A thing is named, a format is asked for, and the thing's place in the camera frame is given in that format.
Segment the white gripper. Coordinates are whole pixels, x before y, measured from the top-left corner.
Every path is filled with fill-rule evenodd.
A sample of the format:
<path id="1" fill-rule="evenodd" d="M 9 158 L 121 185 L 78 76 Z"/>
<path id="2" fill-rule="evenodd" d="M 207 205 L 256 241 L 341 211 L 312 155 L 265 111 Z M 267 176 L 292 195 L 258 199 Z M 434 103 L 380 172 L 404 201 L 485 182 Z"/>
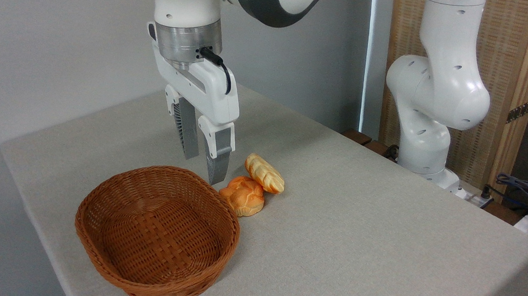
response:
<path id="1" fill-rule="evenodd" d="M 174 68 L 160 54 L 157 41 L 151 41 L 157 67 L 166 80 L 169 114 L 174 118 L 185 159 L 198 156 L 195 108 L 202 114 L 198 125 L 206 144 L 209 184 L 226 179 L 231 153 L 235 150 L 234 123 L 239 118 L 239 100 L 231 71 L 230 93 L 226 94 L 227 77 L 221 66 L 207 59 L 190 63 L 188 70 Z"/>

